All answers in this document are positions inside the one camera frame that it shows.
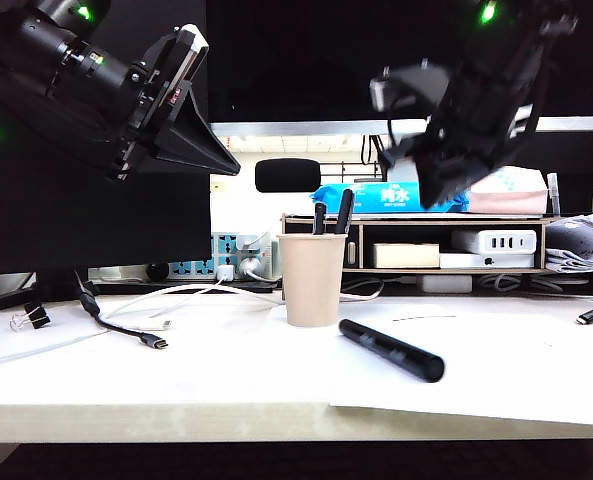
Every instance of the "black pen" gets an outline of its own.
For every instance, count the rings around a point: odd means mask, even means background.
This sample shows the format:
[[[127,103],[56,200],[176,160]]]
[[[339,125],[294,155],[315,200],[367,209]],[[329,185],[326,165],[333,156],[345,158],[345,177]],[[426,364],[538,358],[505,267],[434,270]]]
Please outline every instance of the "black pen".
[[[341,320],[340,331],[350,340],[377,353],[428,382],[437,382],[445,373],[445,362],[439,356],[426,352],[351,320]]]
[[[325,215],[327,214],[327,205],[322,202],[316,202],[314,206],[314,235],[325,233]]]
[[[354,211],[354,191],[346,188],[343,192],[343,198],[340,201],[338,210],[338,220],[336,220],[336,235],[349,232],[349,224],[352,221],[352,212]]]

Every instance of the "beige paper cup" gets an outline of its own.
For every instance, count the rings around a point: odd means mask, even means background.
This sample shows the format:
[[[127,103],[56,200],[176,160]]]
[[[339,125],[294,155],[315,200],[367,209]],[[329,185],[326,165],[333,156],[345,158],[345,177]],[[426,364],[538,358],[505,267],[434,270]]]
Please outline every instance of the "beige paper cup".
[[[287,322],[322,327],[338,321],[347,235],[279,235]]]

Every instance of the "binder clip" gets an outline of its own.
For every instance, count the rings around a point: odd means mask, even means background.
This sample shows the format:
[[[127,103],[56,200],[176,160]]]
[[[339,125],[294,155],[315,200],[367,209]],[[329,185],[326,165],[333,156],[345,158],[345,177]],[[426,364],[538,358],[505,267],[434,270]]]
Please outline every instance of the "binder clip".
[[[25,313],[17,313],[9,321],[10,328],[19,332],[25,325],[31,324],[35,329],[47,325],[51,320],[40,303],[26,303]]]

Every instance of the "foam windscreen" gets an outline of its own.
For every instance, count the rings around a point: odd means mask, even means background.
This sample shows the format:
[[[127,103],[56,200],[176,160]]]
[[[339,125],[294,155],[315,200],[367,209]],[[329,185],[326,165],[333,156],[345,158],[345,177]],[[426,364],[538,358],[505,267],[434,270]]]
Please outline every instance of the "foam windscreen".
[[[275,158],[256,164],[256,190],[262,193],[314,192],[320,164],[304,158]]]

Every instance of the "pink tissue box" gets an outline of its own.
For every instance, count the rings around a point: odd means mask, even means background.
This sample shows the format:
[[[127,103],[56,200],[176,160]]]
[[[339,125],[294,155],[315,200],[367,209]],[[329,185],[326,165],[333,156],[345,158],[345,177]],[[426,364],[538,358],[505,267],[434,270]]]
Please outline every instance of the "pink tissue box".
[[[539,170],[503,167],[472,185],[471,213],[542,215],[547,212],[548,189]]]

